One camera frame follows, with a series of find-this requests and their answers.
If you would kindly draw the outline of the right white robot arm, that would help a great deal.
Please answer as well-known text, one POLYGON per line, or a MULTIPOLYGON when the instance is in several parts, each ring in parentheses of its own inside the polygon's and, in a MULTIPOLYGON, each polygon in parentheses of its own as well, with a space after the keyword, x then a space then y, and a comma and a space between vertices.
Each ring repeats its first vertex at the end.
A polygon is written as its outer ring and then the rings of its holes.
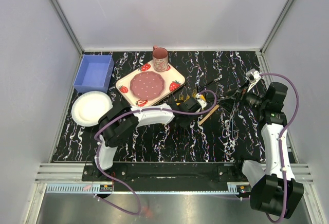
POLYGON ((265 144, 266 167, 245 159, 233 168, 239 181, 248 179, 251 186, 250 205, 257 211, 275 216, 292 216, 304 194, 304 186, 296 182, 287 151, 287 119, 282 112, 287 86, 272 82, 264 97, 249 93, 248 84, 224 93, 221 106, 228 112, 247 107, 255 114, 265 144))

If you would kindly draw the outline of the yellow plastic test tube rack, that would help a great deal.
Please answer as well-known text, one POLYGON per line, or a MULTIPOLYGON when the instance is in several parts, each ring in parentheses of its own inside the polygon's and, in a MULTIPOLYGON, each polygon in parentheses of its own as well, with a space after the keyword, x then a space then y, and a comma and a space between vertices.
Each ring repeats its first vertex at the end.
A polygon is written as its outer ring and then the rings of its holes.
POLYGON ((193 96, 187 96, 185 101, 175 100, 172 102, 168 102, 168 105, 174 105, 174 107, 179 106, 179 108, 184 111, 193 109, 201 110, 200 104, 193 96))

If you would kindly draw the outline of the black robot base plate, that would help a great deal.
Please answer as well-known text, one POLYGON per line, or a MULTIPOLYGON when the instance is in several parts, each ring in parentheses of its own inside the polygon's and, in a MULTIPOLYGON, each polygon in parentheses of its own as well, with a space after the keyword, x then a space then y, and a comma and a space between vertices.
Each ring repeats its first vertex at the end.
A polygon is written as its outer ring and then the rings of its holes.
POLYGON ((105 171, 127 183, 160 183, 174 185, 207 185, 215 187, 220 183, 247 183, 239 165, 225 162, 114 162, 105 171))

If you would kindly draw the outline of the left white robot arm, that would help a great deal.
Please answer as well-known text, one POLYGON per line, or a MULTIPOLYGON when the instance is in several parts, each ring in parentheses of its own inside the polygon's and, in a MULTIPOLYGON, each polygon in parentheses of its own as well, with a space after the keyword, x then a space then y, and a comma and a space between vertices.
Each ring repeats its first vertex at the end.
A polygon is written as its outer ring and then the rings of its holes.
POLYGON ((206 106, 204 97, 198 95, 179 103, 170 102, 149 107, 120 104, 109 110, 98 121, 99 131, 95 139, 99 148, 94 158, 97 165, 93 169, 93 175, 101 181, 110 177, 117 147, 126 143, 136 128, 171 122, 186 127, 206 106))

